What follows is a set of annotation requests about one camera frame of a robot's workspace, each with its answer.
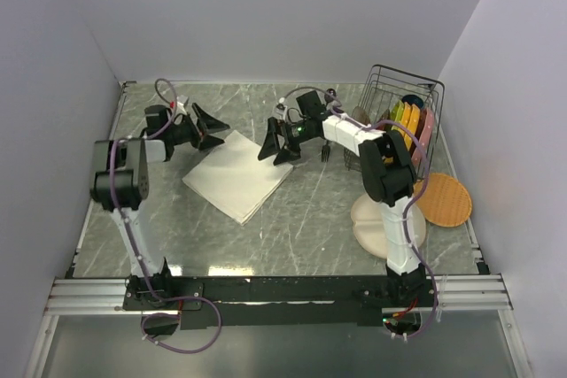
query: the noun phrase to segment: folded cloth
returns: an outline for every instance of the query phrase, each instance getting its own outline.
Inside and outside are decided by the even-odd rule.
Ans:
[[[293,169],[258,161],[260,146],[232,132],[185,177],[183,183],[244,225]]]

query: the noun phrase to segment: fork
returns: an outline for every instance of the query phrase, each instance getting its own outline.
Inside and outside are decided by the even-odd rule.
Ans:
[[[330,157],[330,141],[325,141],[325,144],[321,147],[321,161],[326,163],[329,161]]]

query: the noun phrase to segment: marble table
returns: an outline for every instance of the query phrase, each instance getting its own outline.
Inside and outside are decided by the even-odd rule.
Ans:
[[[346,111],[353,109],[362,91],[360,84],[317,86],[333,87]],[[266,118],[276,100],[297,85],[176,83],[175,87],[180,95],[262,144]],[[115,136],[137,136],[144,127],[144,107],[160,100],[152,84],[131,84],[123,96]],[[353,236],[351,206],[364,193],[360,173],[346,170],[343,150],[336,145],[331,148],[329,162],[322,163],[321,147],[321,140],[301,146],[300,162],[244,226],[182,183],[182,177],[205,154],[186,144],[175,147],[170,162],[149,165],[150,223],[172,273],[385,274],[385,262],[368,254]],[[432,170],[451,173],[441,138]],[[440,228],[428,223],[427,232],[422,252],[436,274],[478,272],[467,226]],[[74,276],[127,275],[129,262],[118,229],[94,204],[84,227]]]

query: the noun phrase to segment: dish rack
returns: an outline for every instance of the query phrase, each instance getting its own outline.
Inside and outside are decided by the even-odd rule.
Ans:
[[[375,65],[370,69],[361,98],[352,117],[358,121],[369,120],[374,124],[386,110],[393,107],[405,96],[416,95],[423,100],[423,108],[433,112],[433,130],[427,145],[427,158],[431,164],[433,151],[439,137],[441,112],[445,85],[421,75],[408,73],[390,66]],[[361,170],[361,161],[351,151],[344,149],[345,166],[349,170]],[[418,178],[423,178],[423,161],[416,166]]]

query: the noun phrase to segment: white wall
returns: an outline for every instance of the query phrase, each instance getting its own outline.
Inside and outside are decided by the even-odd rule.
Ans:
[[[437,77],[478,0],[77,0],[120,80]]]
[[[567,374],[567,0],[481,0],[440,79],[478,239],[537,376]]]
[[[118,83],[70,0],[0,0],[0,375],[22,376],[73,257]]]

